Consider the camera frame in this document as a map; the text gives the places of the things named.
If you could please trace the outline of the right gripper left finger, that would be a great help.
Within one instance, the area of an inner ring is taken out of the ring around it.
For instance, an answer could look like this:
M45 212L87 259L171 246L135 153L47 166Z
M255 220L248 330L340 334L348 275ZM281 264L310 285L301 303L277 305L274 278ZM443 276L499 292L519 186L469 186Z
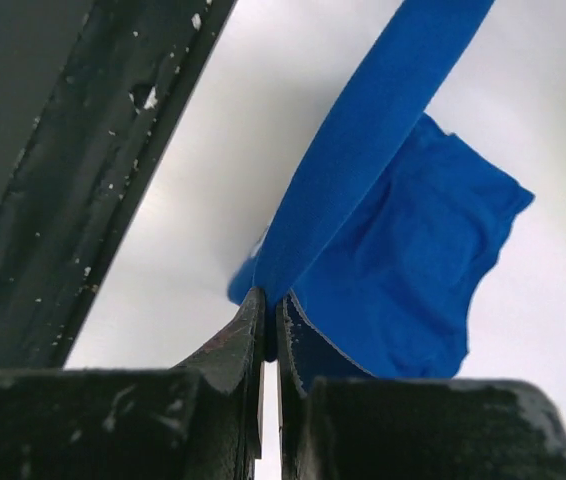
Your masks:
M0 479L250 479L266 302L168 369L0 370Z

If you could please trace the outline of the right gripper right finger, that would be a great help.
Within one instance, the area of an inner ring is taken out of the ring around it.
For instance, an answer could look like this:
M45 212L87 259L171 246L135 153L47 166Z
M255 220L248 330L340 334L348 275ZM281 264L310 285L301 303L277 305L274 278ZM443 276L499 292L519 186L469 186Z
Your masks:
M276 312L286 479L566 479L554 404L512 380L387 380L286 296Z

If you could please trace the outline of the blue printed t shirt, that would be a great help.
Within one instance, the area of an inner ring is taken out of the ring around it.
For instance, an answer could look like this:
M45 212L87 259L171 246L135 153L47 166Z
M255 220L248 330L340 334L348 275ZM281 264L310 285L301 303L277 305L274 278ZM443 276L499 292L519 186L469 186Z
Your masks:
M299 163L229 299L259 287L356 366L450 378L468 311L534 199L426 109L488 1L405 1Z

